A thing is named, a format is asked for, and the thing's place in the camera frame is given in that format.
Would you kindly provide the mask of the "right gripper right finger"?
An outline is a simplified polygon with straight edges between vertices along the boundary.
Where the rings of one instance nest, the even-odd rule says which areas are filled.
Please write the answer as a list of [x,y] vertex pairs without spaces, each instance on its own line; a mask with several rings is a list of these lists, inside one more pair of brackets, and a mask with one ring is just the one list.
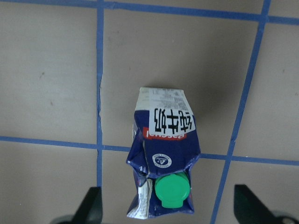
[[280,220],[245,184],[234,186],[234,216],[240,224],[280,223]]

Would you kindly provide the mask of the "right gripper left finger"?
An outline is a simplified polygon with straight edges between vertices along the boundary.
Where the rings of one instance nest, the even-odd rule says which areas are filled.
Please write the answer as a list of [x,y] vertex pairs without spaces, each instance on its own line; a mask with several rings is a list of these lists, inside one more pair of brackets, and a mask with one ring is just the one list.
[[91,187],[71,220],[71,224],[101,224],[103,219],[101,187]]

